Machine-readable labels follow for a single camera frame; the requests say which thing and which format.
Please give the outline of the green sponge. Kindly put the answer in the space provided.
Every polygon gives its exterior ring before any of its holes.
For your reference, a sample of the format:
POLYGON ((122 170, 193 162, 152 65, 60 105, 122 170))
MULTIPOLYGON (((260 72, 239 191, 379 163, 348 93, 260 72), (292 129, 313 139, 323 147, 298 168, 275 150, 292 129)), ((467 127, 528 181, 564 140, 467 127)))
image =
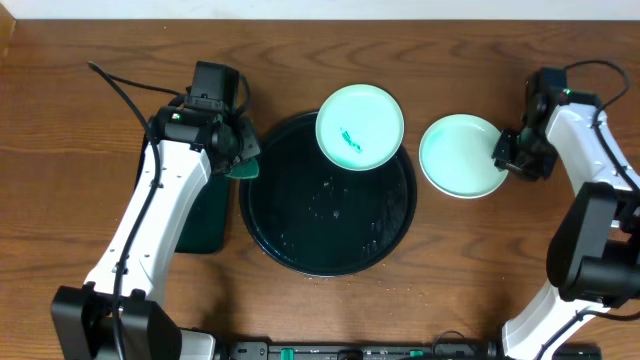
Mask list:
POLYGON ((237 180, 254 179, 259 176, 259 163, 256 158, 250 158, 237 164, 234 164, 228 172, 225 173, 227 178, 237 180))

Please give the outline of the green plate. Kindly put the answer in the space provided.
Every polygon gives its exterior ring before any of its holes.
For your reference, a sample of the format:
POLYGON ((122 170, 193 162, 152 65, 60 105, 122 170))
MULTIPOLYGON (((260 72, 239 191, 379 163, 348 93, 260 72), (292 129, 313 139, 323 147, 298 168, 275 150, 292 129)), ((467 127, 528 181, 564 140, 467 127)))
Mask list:
POLYGON ((507 178, 507 172, 498 169, 492 158, 500 135, 494 125, 478 116, 445 116, 434 122, 421 139, 421 170, 435 188, 449 196, 487 196, 507 178))
POLYGON ((333 164, 349 171, 375 169, 395 155, 404 137, 404 116, 385 90, 354 84, 331 94, 315 123, 317 144, 333 164))

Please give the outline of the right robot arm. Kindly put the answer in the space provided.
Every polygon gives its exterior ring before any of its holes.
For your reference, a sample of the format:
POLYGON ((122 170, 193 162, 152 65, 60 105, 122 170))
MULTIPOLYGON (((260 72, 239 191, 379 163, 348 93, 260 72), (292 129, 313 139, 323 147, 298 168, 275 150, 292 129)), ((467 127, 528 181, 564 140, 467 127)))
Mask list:
POLYGON ((496 167, 537 180, 561 164, 575 199, 549 244, 543 288, 501 342, 508 358, 549 359, 586 322, 619 321, 617 309, 639 297, 639 177, 597 96, 542 90, 526 104, 523 127, 496 144, 496 167))

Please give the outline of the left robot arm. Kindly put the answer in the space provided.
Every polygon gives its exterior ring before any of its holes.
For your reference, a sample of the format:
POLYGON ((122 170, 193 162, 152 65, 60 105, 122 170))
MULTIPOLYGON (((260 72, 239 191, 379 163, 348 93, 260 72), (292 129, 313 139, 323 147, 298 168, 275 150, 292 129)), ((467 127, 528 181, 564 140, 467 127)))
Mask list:
POLYGON ((214 177, 254 176, 260 152, 244 108, 165 106, 144 122, 134 193, 107 250, 80 288, 51 305, 67 359, 212 359, 216 339, 163 310, 166 281, 194 203, 214 177))

